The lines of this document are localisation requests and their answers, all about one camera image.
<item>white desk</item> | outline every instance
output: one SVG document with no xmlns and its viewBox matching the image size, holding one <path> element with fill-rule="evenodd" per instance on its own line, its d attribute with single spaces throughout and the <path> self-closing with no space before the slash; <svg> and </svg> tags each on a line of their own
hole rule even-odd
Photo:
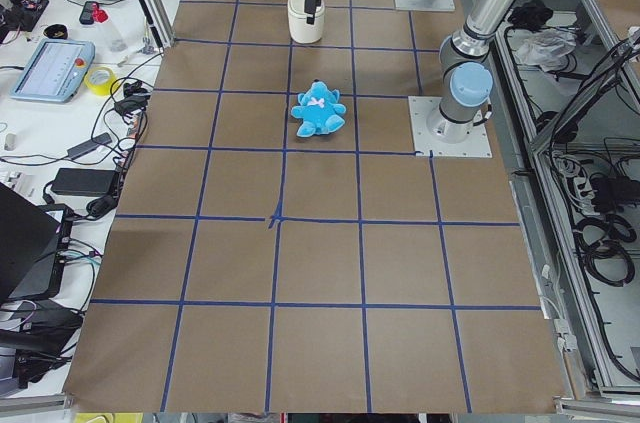
<svg viewBox="0 0 640 423">
<path fill-rule="evenodd" d="M 174 20 L 180 0 L 162 0 L 171 21 Z M 0 47 L 0 66 L 18 65 L 24 66 L 33 54 L 39 41 L 43 38 L 42 31 L 49 25 L 61 23 L 67 26 L 69 38 L 75 40 L 89 40 L 96 45 L 96 58 L 93 65 L 108 66 L 117 77 L 126 76 L 138 64 L 149 58 L 149 55 L 137 54 L 131 56 L 131 52 L 142 47 L 144 34 L 144 16 L 137 0 L 128 0 L 105 7 L 113 18 L 125 38 L 129 49 L 121 53 L 110 52 L 106 45 L 98 40 L 98 31 L 92 26 L 83 26 L 78 21 L 81 7 L 73 5 L 66 0 L 50 0 L 50 4 L 42 15 L 36 28 L 31 33 L 31 41 L 27 41 L 26 35 L 19 35 L 18 39 L 6 46 Z M 12 38 L 10 33 L 6 41 Z M 130 56 L 126 64 L 117 64 Z M 140 68 L 133 75 L 153 84 L 161 64 L 162 58 L 157 57 L 149 64 Z M 18 78 L 19 72 L 14 70 L 0 70 L 0 121 L 8 124 L 6 133 L 16 134 L 16 148 L 7 152 L 0 149 L 2 156 L 44 154 L 51 157 L 62 157 L 66 150 L 78 143 L 89 139 L 93 123 L 105 101 L 105 97 L 96 96 L 88 88 L 82 85 L 78 93 L 65 104 L 36 103 L 13 100 L 8 94 Z M 110 126 L 120 135 L 124 135 L 126 127 L 117 115 L 110 115 Z M 102 119 L 96 133 L 107 131 Z M 4 142 L 4 134 L 0 134 L 0 142 Z M 82 157 L 81 162 L 98 161 L 104 156 L 104 152 L 95 151 Z M 34 158 L 33 162 L 44 161 Z M 28 199 L 34 204 L 43 204 L 42 188 L 53 179 L 58 168 L 79 166 L 69 161 L 62 161 L 41 167 L 24 167 L 13 164 L 0 163 L 0 170 L 14 170 L 33 175 L 31 186 L 33 194 Z M 101 164 L 91 168 L 113 169 L 111 156 Z M 85 213 L 85 206 L 91 200 L 87 197 L 57 197 L 57 203 L 64 203 L 81 214 Z M 103 250 L 109 229 L 113 222 L 115 212 L 96 222 L 78 222 L 73 227 L 72 236 L 81 241 Z M 89 263 L 69 265 L 65 268 L 60 293 L 53 298 L 57 303 L 65 307 L 79 308 L 83 304 L 91 287 L 91 268 Z M 79 336 L 79 332 L 73 336 L 69 345 L 73 344 Z M 30 384 L 29 388 L 12 395 L 12 397 L 47 396 L 58 394 L 62 391 L 64 381 L 69 372 L 70 365 L 65 365 L 58 370 L 48 372 L 37 384 Z"/>
<path fill-rule="evenodd" d="M 72 0 L 80 5 L 86 0 Z M 169 20 L 173 21 L 178 11 L 180 0 L 162 0 Z M 6 46 L 0 47 L 0 62 L 2 64 L 24 65 L 39 41 L 44 38 L 42 32 L 53 24 L 63 24 L 69 31 L 71 40 L 93 41 L 96 45 L 96 64 L 117 64 L 122 62 L 130 53 L 142 47 L 142 37 L 144 36 L 145 18 L 137 0 L 126 0 L 105 6 L 105 11 L 114 23 L 118 26 L 128 50 L 118 53 L 110 51 L 106 44 L 100 41 L 100 34 L 96 25 L 82 25 L 78 20 L 82 7 L 69 3 L 67 0 L 50 0 L 49 7 L 38 21 L 38 24 L 29 35 L 31 41 L 27 41 L 27 35 L 20 35 L 18 39 Z M 5 41 L 12 38 L 10 33 Z M 131 56 L 127 62 L 139 64 L 148 58 L 146 55 L 137 54 Z M 160 61 L 156 59 L 153 65 L 159 66 Z"/>
</svg>

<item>blue tape grid line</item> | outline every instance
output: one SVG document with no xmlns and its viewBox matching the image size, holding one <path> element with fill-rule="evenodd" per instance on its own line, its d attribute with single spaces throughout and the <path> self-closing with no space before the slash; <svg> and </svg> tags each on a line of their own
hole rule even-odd
<svg viewBox="0 0 640 423">
<path fill-rule="evenodd" d="M 271 223 L 269 228 L 272 228 L 274 224 L 277 225 L 276 229 L 276 243 L 275 252 L 273 258 L 273 281 L 271 284 L 271 309 L 269 313 L 269 347 L 267 349 L 267 381 L 264 397 L 264 411 L 268 413 L 271 408 L 271 377 L 273 373 L 273 347 L 275 344 L 275 325 L 276 325 L 276 299 L 278 292 L 278 269 L 280 262 L 280 238 L 282 235 L 282 207 L 284 204 L 284 187 L 287 175 L 287 119 L 289 117 L 289 95 L 291 93 L 291 69 L 293 65 L 293 44 L 290 40 L 289 43 L 289 61 L 288 61 L 288 74 L 287 74 L 287 94 L 284 104 L 284 128 L 282 131 L 282 168 L 280 173 L 280 189 L 278 194 L 278 203 L 271 216 Z"/>
<path fill-rule="evenodd" d="M 451 283 L 451 271 L 449 269 L 449 259 L 447 256 L 447 243 L 444 234 L 444 225 L 442 224 L 442 212 L 440 210 L 440 197 L 438 194 L 438 180 L 436 178 L 436 168 L 433 162 L 433 154 L 429 158 L 429 169 L 431 170 L 431 179 L 433 182 L 433 196 L 436 203 L 436 215 L 438 217 L 438 230 L 440 233 L 440 244 L 442 246 L 442 259 L 444 261 L 444 270 L 447 278 L 447 290 L 449 292 L 449 302 L 451 303 L 451 318 L 453 320 L 453 332 L 456 339 L 456 348 L 458 351 L 458 361 L 460 363 L 460 376 L 462 378 L 462 388 L 464 390 L 464 400 L 467 405 L 467 413 L 472 413 L 471 396 L 469 394 L 469 383 L 467 381 L 467 372 L 464 366 L 464 354 L 462 352 L 462 342 L 460 340 L 460 328 L 458 326 L 458 316 L 456 314 L 455 299 L 453 296 L 453 285 Z"/>
<path fill-rule="evenodd" d="M 189 88 L 154 88 L 153 91 L 165 91 L 172 93 L 230 93 L 230 94 L 248 94 L 248 95 L 284 95 L 285 91 L 255 91 L 255 90 L 214 90 L 214 89 L 189 89 Z M 349 93 L 343 93 L 342 96 L 352 98 L 354 95 Z M 376 94 L 361 94 L 360 98 L 375 98 L 378 100 L 390 99 L 390 100 L 406 100 L 407 95 L 376 95 Z"/>
<path fill-rule="evenodd" d="M 210 5 L 210 4 L 233 5 L 234 4 L 232 1 L 226 1 L 226 0 L 182 0 L 180 3 L 181 4 L 185 3 L 187 5 Z M 268 3 L 263 1 L 239 1 L 238 4 L 240 6 L 276 6 L 281 8 L 287 7 L 286 3 Z M 326 5 L 326 8 L 333 9 L 333 10 L 349 9 L 349 7 L 345 5 Z M 354 6 L 353 9 L 354 10 L 371 10 L 371 11 L 396 11 L 396 8 L 391 6 Z"/>
<path fill-rule="evenodd" d="M 205 40 L 201 38 L 176 38 L 176 41 L 185 41 L 187 43 L 202 43 L 205 45 L 233 45 L 233 46 L 257 46 L 262 48 L 289 48 L 293 46 L 294 48 L 313 48 L 313 49 L 324 49 L 324 50 L 358 50 L 358 51 L 397 51 L 399 53 L 438 53 L 439 50 L 434 48 L 425 48 L 418 49 L 415 48 L 415 41 L 413 48 L 402 48 L 395 46 L 339 46 L 339 45 L 300 45 L 298 43 L 286 44 L 286 43 L 255 43 L 249 41 L 234 41 L 231 43 L 227 43 L 225 41 L 220 40 Z"/>
<path fill-rule="evenodd" d="M 190 151 L 246 151 L 257 153 L 324 153 L 355 155 L 355 150 L 324 150 L 322 148 L 245 148 L 233 146 L 180 146 L 180 145 L 153 145 L 140 144 L 138 148 L 148 148 L 153 150 L 190 150 Z M 359 151 L 361 155 L 387 155 L 387 156 L 416 156 L 414 151 Z"/>
<path fill-rule="evenodd" d="M 199 215 L 137 215 L 137 214 L 118 214 L 116 218 L 139 218 L 139 219 L 155 219 L 155 220 L 217 220 L 217 221 L 266 221 L 267 218 L 260 216 L 207 216 Z M 299 221 L 301 223 L 353 223 L 363 225 L 404 225 L 404 226 L 484 226 L 484 227 L 507 227 L 507 228 L 519 228 L 520 223 L 511 222 L 489 222 L 489 221 L 407 221 L 407 220 L 368 220 L 362 219 L 331 219 L 331 218 L 299 218 L 289 216 L 276 216 L 272 215 L 271 219 L 278 221 Z"/>
<path fill-rule="evenodd" d="M 373 412 L 373 397 L 371 394 L 371 372 L 369 360 L 369 332 L 367 325 L 367 288 L 364 266 L 364 229 L 362 225 L 362 175 L 360 169 L 360 132 L 358 125 L 358 88 L 356 83 L 356 52 L 355 29 L 353 24 L 353 0 L 349 0 L 349 32 L 351 39 L 351 81 L 353 84 L 353 126 L 356 143 L 356 188 L 358 191 L 358 246 L 360 252 L 360 297 L 362 300 L 362 345 L 364 356 L 364 383 L 367 413 Z"/>
<path fill-rule="evenodd" d="M 237 2 L 239 0 L 236 0 L 236 6 L 234 8 L 234 12 L 233 12 L 233 18 L 231 21 L 231 29 L 229 30 L 229 43 L 231 43 L 231 39 L 233 38 L 233 30 L 235 27 L 235 22 L 236 22 L 236 18 L 238 15 L 238 6 L 237 6 Z M 220 88 L 223 87 L 224 85 L 224 78 L 226 76 L 227 73 L 227 65 L 229 63 L 229 54 L 231 53 L 231 45 L 229 44 L 227 46 L 227 52 L 225 55 L 225 59 L 224 59 L 224 66 L 222 68 L 222 75 L 220 77 Z M 216 129 L 216 123 L 218 121 L 218 113 L 220 110 L 220 99 L 222 98 L 222 94 L 218 93 L 218 101 L 216 104 L 216 111 L 215 111 L 215 115 L 213 118 L 213 124 L 211 125 L 211 133 L 209 135 L 209 147 L 213 146 L 213 138 L 215 135 L 215 129 Z M 196 235 L 198 232 L 198 222 L 199 222 L 199 217 L 200 217 L 200 213 L 202 211 L 202 203 L 204 201 L 204 194 L 205 194 L 205 188 L 206 188 L 206 184 L 207 184 L 207 176 L 209 173 L 209 167 L 211 164 L 211 149 L 207 150 L 207 159 L 205 161 L 205 167 L 204 167 L 204 171 L 202 174 L 202 184 L 200 186 L 200 195 L 198 197 L 198 206 L 196 209 L 196 215 L 195 215 L 195 223 L 193 225 L 193 231 L 191 234 L 191 242 L 189 244 L 189 253 L 188 253 L 188 257 L 187 257 L 187 265 L 185 268 L 185 273 L 184 273 L 184 278 L 182 281 L 182 291 L 180 293 L 180 301 L 178 304 L 178 314 L 176 317 L 176 325 L 175 325 L 175 329 L 174 329 L 174 333 L 173 333 L 173 340 L 171 343 L 171 352 L 169 355 L 169 363 L 167 366 L 167 375 L 165 378 L 165 384 L 164 384 L 164 391 L 162 393 L 162 402 L 160 404 L 160 411 L 164 412 L 166 411 L 167 408 L 167 400 L 169 397 L 169 390 L 171 388 L 171 378 L 173 375 L 173 364 L 175 361 L 175 355 L 176 355 L 176 350 L 177 350 L 177 346 L 178 346 L 178 337 L 180 334 L 180 324 L 182 322 L 182 312 L 184 309 L 184 302 L 186 300 L 186 292 L 187 292 L 187 285 L 189 283 L 189 272 L 191 270 L 191 263 L 193 261 L 193 252 L 194 252 L 194 248 L 195 248 L 195 240 L 196 240 Z"/>
<path fill-rule="evenodd" d="M 92 298 L 98 305 L 163 305 L 163 306 L 211 306 L 257 308 L 364 308 L 368 310 L 455 310 L 455 311 L 541 311 L 536 305 L 421 305 L 414 303 L 300 303 L 296 301 L 214 301 L 214 300 L 132 300 Z"/>
</svg>

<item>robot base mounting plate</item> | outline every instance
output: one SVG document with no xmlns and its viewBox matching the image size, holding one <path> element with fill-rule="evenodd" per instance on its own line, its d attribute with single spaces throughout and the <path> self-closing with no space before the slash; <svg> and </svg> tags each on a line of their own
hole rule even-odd
<svg viewBox="0 0 640 423">
<path fill-rule="evenodd" d="M 397 10 L 456 11 L 453 0 L 395 0 Z"/>
<path fill-rule="evenodd" d="M 440 104 L 442 98 L 435 96 L 410 96 L 409 111 L 411 114 L 411 130 L 413 147 L 417 156 L 454 158 L 491 158 L 491 146 L 484 125 L 474 126 L 469 137 L 461 143 L 445 143 L 427 129 L 427 116 Z M 474 118 L 482 118 L 481 112 Z"/>
</svg>

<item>clear plastic bag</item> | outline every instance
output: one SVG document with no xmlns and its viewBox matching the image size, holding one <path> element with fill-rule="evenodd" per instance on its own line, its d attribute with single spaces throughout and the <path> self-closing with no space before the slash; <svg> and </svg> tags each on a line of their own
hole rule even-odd
<svg viewBox="0 0 640 423">
<path fill-rule="evenodd" d="M 552 28 L 527 38 L 514 56 L 522 65 L 539 66 L 542 71 L 553 71 L 566 66 L 565 57 L 575 47 L 576 37 L 573 33 Z"/>
</svg>

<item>small bottle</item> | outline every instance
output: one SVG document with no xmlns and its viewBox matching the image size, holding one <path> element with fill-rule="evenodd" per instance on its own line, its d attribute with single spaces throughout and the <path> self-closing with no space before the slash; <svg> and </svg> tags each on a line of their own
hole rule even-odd
<svg viewBox="0 0 640 423">
<path fill-rule="evenodd" d="M 113 20 L 109 19 L 107 12 L 101 9 L 97 3 L 93 4 L 92 16 L 93 21 L 98 24 L 98 29 L 106 40 L 109 50 L 117 53 L 127 49 L 127 44 L 124 42 L 124 38 L 122 38 Z"/>
</svg>

